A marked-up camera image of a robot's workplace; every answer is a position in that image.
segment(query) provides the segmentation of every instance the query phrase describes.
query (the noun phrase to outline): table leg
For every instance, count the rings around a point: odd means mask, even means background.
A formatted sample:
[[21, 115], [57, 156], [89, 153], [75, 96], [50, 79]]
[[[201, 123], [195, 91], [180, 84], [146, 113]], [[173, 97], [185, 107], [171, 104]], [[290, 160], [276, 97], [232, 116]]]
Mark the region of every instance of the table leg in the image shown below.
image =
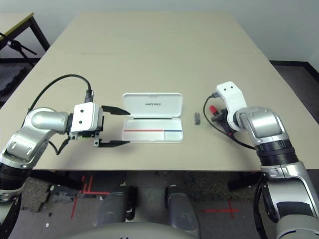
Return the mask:
[[34, 35], [36, 36], [36, 38], [38, 39], [38, 41], [40, 42], [44, 50], [47, 51], [50, 47], [49, 42], [43, 35], [43, 32], [41, 31], [40, 27], [36, 23], [35, 19], [31, 17], [29, 21], [31, 23], [31, 26], [30, 26], [31, 30], [33, 31]]

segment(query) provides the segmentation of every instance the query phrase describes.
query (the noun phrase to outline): table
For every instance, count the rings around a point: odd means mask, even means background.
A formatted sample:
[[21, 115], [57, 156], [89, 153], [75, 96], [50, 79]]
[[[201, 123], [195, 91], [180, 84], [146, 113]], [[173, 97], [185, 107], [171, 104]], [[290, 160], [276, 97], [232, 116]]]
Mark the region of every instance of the table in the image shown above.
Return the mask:
[[[33, 15], [33, 12], [1, 13], [0, 32], [10, 37], [11, 39], [14, 39], [28, 27], [30, 27], [34, 35], [40, 42], [41, 46], [44, 48], [45, 51], [47, 51], [50, 47], [50, 44], [43, 35]], [[7, 39], [4, 39], [2, 36], [0, 36], [0, 50], [6, 46], [7, 42]]]
[[[259, 159], [213, 129], [202, 106], [216, 85], [233, 81], [247, 105], [276, 111], [299, 159], [319, 168], [319, 127], [288, 84], [236, 20], [213, 12], [84, 12], [74, 18], [0, 110], [0, 148], [19, 129], [27, 108], [45, 85], [75, 73], [86, 77], [94, 102], [123, 107], [125, 92], [180, 92], [182, 143], [130, 143], [94, 148], [93, 139], [70, 142], [59, 156], [49, 146], [35, 169], [46, 170], [259, 170]], [[55, 84], [37, 106], [71, 113], [86, 85]], [[220, 99], [209, 102], [218, 108]], [[194, 113], [201, 124], [195, 125]], [[105, 114], [103, 141], [121, 139], [125, 116]], [[59, 145], [66, 136], [55, 135]], [[239, 140], [250, 143], [247, 133]]]

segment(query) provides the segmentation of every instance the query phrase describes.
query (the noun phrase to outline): black cable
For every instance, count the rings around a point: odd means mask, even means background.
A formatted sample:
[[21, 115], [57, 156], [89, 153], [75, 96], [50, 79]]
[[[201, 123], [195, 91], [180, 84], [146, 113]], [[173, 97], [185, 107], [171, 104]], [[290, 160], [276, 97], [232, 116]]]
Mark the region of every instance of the black cable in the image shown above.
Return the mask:
[[[93, 101], [93, 96], [92, 96], [92, 88], [91, 88], [91, 84], [90, 82], [85, 79], [83, 76], [80, 75], [76, 75], [76, 74], [67, 74], [67, 75], [63, 75], [60, 76], [58, 78], [56, 78], [55, 80], [51, 81], [46, 87], [44, 87], [44, 89], [40, 92], [40, 94], [35, 98], [35, 100], [33, 101], [32, 105], [30, 106], [30, 108], [28, 109], [27, 114], [33, 110], [34, 106], [36, 105], [36, 103], [39, 101], [39, 99], [41, 98], [41, 96], [44, 94], [44, 92], [49, 89], [54, 83], [67, 78], [67, 77], [76, 77], [79, 78], [81, 80], [83, 80], [87, 85], [88, 85], [88, 89], [86, 91], [86, 96], [85, 96], [85, 102], [89, 102], [89, 101]], [[59, 149], [57, 149], [57, 147], [51, 142], [49, 141], [48, 143], [53, 147], [55, 154], [59, 155], [62, 151], [62, 149], [68, 144], [68, 142], [70, 141], [70, 137], [68, 137], [66, 140], [64, 140], [60, 146]]]
[[54, 149], [54, 151], [55, 151], [55, 154], [56, 154], [56, 155], [59, 155], [59, 154], [61, 153], [62, 149], [64, 149], [64, 147], [69, 143], [70, 139], [71, 139], [70, 137], [68, 137], [67, 139], [65, 139], [65, 140], [62, 142], [62, 144], [61, 144], [59, 150], [56, 148], [56, 146], [54, 145], [54, 143], [52, 143], [51, 141], [49, 141], [49, 144], [53, 147], [53, 149]]
[[49, 144], [52, 146], [52, 148], [54, 149], [55, 151], [55, 154], [58, 155], [58, 149], [56, 148], [56, 146], [54, 145], [54, 143], [52, 143], [50, 140], [49, 140]]
[[204, 107], [203, 107], [204, 116], [205, 116], [206, 120], [208, 121], [208, 123], [209, 123], [211, 126], [213, 126], [213, 128], [215, 128], [217, 131], [221, 132], [222, 134], [228, 136], [228, 134], [226, 134], [225, 132], [223, 132], [222, 130], [220, 130], [219, 128], [217, 128], [215, 125], [213, 125], [213, 124], [209, 121], [209, 119], [207, 118], [207, 115], [206, 115], [206, 112], [205, 112], [205, 108], [206, 108], [206, 105], [207, 105], [208, 100], [211, 99], [211, 98], [214, 98], [214, 96], [213, 96], [213, 95], [209, 96], [209, 97], [206, 99], [205, 103], [204, 103]]
[[265, 232], [264, 225], [263, 225], [263, 221], [261, 219], [261, 215], [259, 212], [259, 201], [260, 201], [261, 193], [263, 191], [263, 184], [265, 181], [266, 181], [266, 178], [262, 174], [258, 180], [255, 195], [254, 195], [254, 200], [253, 200], [255, 226], [261, 239], [268, 239]]
[[33, 110], [35, 104], [38, 102], [38, 100], [40, 99], [40, 97], [43, 95], [43, 93], [48, 89], [50, 88], [54, 83], [64, 79], [64, 78], [67, 78], [67, 77], [76, 77], [76, 78], [79, 78], [79, 79], [82, 79], [87, 85], [88, 85], [88, 90], [87, 90], [87, 94], [88, 92], [92, 93], [92, 89], [91, 89], [91, 85], [90, 83], [88, 82], [87, 79], [85, 79], [83, 76], [79, 76], [79, 75], [76, 75], [76, 74], [67, 74], [67, 75], [64, 75], [64, 76], [60, 76], [58, 78], [56, 78], [55, 80], [53, 80], [51, 83], [49, 83], [46, 87], [44, 87], [44, 89], [40, 92], [40, 94], [35, 98], [35, 100], [33, 101], [32, 105], [30, 106], [30, 108], [28, 109], [28, 113]]
[[220, 129], [217, 128], [215, 125], [213, 125], [212, 122], [210, 122], [210, 120], [208, 119], [208, 117], [207, 117], [207, 115], [206, 115], [205, 108], [206, 108], [206, 105], [207, 105], [208, 100], [211, 99], [211, 98], [216, 98], [216, 96], [215, 96], [214, 94], [212, 94], [211, 96], [209, 96], [209, 97], [206, 99], [206, 101], [205, 101], [205, 103], [204, 103], [204, 107], [203, 107], [203, 113], [204, 113], [204, 116], [205, 116], [207, 122], [208, 122], [211, 126], [213, 126], [213, 128], [215, 128], [216, 130], [218, 130], [218, 131], [221, 132], [222, 134], [226, 135], [227, 137], [229, 137], [232, 141], [236, 142], [237, 144], [239, 144], [239, 145], [241, 145], [241, 146], [244, 146], [244, 147], [246, 147], [246, 148], [249, 148], [249, 149], [256, 150], [255, 147], [250, 146], [250, 145], [247, 145], [247, 144], [245, 144], [245, 143], [239, 141], [238, 139], [235, 138], [235, 136], [234, 136], [233, 134], [232, 134], [232, 135], [228, 135], [227, 133], [225, 133], [224, 131], [220, 130]]
[[245, 144], [245, 143], [239, 141], [238, 139], [236, 139], [236, 138], [235, 138], [235, 135], [229, 135], [229, 137], [230, 137], [233, 141], [235, 141], [236, 143], [240, 144], [241, 146], [244, 146], [244, 147], [249, 148], [249, 149], [256, 150], [255, 147], [250, 146], [250, 145], [247, 145], [247, 144]]

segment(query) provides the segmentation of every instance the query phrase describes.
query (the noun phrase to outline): metal stand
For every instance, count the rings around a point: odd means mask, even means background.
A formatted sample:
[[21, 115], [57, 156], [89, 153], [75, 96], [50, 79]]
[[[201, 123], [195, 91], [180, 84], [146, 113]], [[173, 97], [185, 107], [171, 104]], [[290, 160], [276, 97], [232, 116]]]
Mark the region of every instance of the metal stand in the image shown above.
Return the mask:
[[[17, 36], [19, 36], [24, 30], [26, 30], [28, 27], [31, 28], [33, 31], [35, 37], [39, 40], [41, 46], [45, 51], [47, 51], [50, 47], [49, 42], [46, 40], [45, 36], [43, 35], [43, 32], [41, 31], [40, 27], [36, 23], [34, 17], [30, 17], [27, 21], [25, 21], [22, 25], [20, 25], [17, 29], [15, 29], [13, 32], [7, 35], [7, 37], [10, 37], [11, 39], [15, 39]], [[8, 39], [2, 39], [0, 41], [0, 50], [4, 48], [7, 45]]]
[[7, 44], [10, 48], [12, 48], [13, 50], [16, 50], [17, 52], [19, 52], [24, 59], [32, 66], [34, 67], [34, 64], [29, 60], [29, 58], [25, 55], [25, 53], [22, 51], [22, 49], [25, 49], [29, 52], [31, 52], [32, 54], [36, 55], [36, 53], [34, 51], [31, 51], [29, 48], [23, 46], [20, 42], [11, 39], [10, 37], [7, 37], [6, 35], [2, 34], [0, 32], [0, 36], [4, 37], [4, 39], [7, 40]]

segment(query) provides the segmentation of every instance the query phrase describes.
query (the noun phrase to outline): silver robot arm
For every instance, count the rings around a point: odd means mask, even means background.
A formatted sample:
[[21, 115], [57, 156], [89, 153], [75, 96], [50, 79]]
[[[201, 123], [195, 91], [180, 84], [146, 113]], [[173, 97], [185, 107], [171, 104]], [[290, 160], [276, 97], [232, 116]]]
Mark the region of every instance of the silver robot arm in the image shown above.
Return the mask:
[[68, 134], [59, 151], [56, 150], [57, 155], [69, 140], [76, 140], [78, 136], [93, 137], [94, 147], [116, 147], [129, 142], [101, 141], [103, 112], [130, 114], [117, 107], [100, 107], [87, 102], [76, 105], [70, 115], [50, 108], [38, 108], [26, 115], [23, 126], [10, 138], [0, 155], [0, 239], [10, 235], [19, 213], [25, 180], [54, 134]]
[[24, 182], [45, 151], [49, 139], [64, 134], [68, 114], [38, 108], [27, 114], [23, 126], [8, 141], [0, 155], [1, 238], [7, 238], [16, 222]]
[[216, 90], [226, 103], [230, 127], [247, 131], [256, 148], [265, 176], [265, 208], [269, 218], [277, 223], [276, 238], [318, 238], [318, 196], [280, 117], [271, 109], [247, 107], [233, 82], [218, 85]]

